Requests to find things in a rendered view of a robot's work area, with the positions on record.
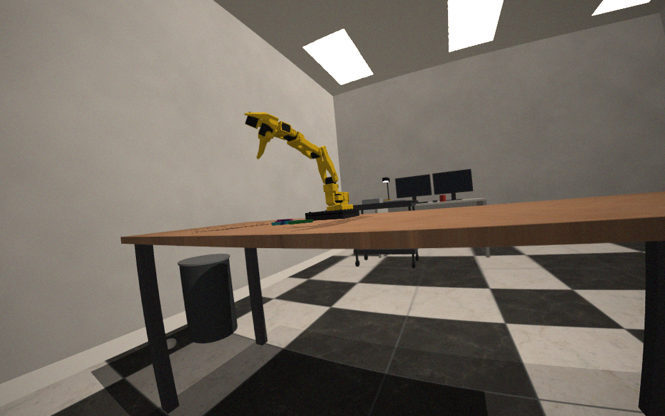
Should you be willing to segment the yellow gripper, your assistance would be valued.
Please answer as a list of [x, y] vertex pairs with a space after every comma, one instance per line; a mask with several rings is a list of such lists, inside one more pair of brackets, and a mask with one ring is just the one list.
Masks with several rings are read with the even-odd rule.
[[260, 127], [258, 131], [260, 143], [257, 154], [257, 159], [259, 159], [265, 151], [267, 142], [270, 142], [274, 138], [274, 135], [276, 135], [276, 132], [278, 132], [279, 118], [265, 112], [249, 112], [245, 113], [245, 115], [247, 115], [246, 125], [256, 129]]

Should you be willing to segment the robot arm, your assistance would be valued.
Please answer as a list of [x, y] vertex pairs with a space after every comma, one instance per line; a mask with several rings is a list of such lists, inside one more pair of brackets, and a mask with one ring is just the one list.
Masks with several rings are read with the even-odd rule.
[[[353, 209], [353, 205], [348, 205], [348, 193], [338, 191], [339, 186], [336, 184], [338, 176], [325, 146], [317, 147], [315, 144], [307, 141], [302, 133], [292, 129], [290, 124], [283, 121], [278, 122], [278, 132], [276, 132], [274, 137], [288, 140], [287, 144], [292, 148], [297, 149], [310, 159], [316, 158], [318, 171], [324, 183], [325, 201], [330, 206], [327, 207], [327, 211]], [[326, 169], [331, 177], [327, 177]]]

